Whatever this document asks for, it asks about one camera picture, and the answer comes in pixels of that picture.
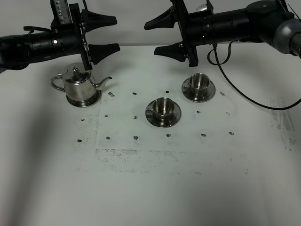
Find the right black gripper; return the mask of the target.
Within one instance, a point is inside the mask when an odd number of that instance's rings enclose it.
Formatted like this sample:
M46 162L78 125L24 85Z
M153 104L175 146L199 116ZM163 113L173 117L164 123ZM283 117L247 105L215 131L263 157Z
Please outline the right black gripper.
M198 65L196 46L210 42L212 14L206 12L188 13L183 0L173 0L170 7L163 14L148 21L145 30L157 28L173 28L177 22L182 41L173 45L156 47L154 55L175 59L179 62L189 61L189 66Z

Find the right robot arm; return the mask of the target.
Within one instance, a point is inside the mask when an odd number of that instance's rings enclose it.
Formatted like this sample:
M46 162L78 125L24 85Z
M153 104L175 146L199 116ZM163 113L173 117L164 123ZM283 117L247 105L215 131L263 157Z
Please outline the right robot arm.
M182 41L157 47L155 55L198 65L197 46L221 42L267 43L283 54L301 55L301 21L284 0L260 0L246 8L214 13L210 1L189 13L184 1L174 0L160 16L148 21L144 29L173 28L179 25Z

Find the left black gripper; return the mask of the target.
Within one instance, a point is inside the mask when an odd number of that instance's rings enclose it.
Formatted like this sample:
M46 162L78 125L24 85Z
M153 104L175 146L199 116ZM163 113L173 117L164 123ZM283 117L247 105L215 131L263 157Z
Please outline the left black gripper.
M100 15L88 11L87 4L80 10L78 4L68 4L72 19L71 24L51 27L49 34L52 38L51 57L56 59L63 56L80 54L85 69L92 69L89 59L94 65L106 57L120 51L119 44L87 45L86 32L117 24L115 16Z

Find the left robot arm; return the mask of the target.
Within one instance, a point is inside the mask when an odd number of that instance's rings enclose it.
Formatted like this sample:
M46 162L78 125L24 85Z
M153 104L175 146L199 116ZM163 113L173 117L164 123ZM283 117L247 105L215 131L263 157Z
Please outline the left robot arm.
M29 64L79 54L86 70L120 50L119 44L92 45L86 33L117 24L114 16L100 15L65 0L50 2L54 19L50 28L25 26L24 35L0 39L0 70L22 70Z

